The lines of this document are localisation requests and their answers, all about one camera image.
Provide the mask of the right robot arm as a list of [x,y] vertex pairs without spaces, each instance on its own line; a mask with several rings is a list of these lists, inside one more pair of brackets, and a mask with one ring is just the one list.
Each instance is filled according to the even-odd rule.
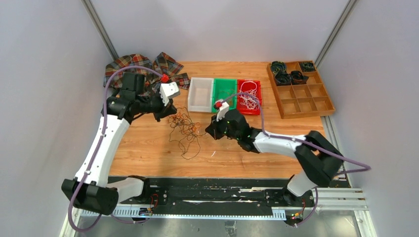
[[251,127],[238,110],[223,117],[214,115],[205,129],[215,140],[223,137],[237,141],[247,152],[285,155],[298,160],[302,171],[293,175],[282,192],[290,206],[302,200],[302,195],[315,187],[327,187],[343,164],[341,153],[318,131],[307,135],[286,136]]

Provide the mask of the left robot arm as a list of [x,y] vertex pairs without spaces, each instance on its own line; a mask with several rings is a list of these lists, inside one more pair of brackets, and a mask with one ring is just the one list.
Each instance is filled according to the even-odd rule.
[[131,175],[109,183],[110,168],[117,148],[132,122],[140,115],[153,114],[160,121],[177,112],[173,98],[180,94],[177,83],[162,77],[156,91],[146,95],[145,76],[124,73],[122,87],[106,99],[100,125],[83,165],[73,179],[65,179],[61,190],[72,207],[110,215],[129,198],[139,204],[151,199],[149,179]]

